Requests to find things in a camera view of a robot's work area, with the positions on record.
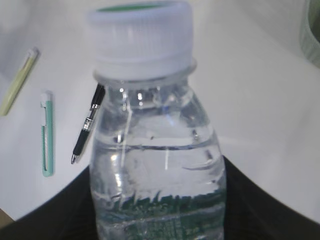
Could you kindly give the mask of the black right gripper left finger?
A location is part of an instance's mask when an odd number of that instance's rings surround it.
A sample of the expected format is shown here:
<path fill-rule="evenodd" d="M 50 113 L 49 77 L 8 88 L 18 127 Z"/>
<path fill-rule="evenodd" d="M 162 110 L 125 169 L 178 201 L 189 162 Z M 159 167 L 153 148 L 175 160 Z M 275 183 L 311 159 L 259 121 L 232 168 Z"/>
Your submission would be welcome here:
<path fill-rule="evenodd" d="M 0 230 L 2 240 L 97 240 L 95 211 L 85 168 L 43 205 Z"/>

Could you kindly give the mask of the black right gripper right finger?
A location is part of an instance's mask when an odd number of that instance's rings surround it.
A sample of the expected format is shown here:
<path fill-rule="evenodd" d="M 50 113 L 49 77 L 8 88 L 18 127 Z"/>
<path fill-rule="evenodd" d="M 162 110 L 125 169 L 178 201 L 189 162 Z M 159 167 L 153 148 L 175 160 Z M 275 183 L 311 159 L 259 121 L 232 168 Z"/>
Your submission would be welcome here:
<path fill-rule="evenodd" d="M 320 225 L 258 187 L 227 158 L 226 240 L 318 240 Z"/>

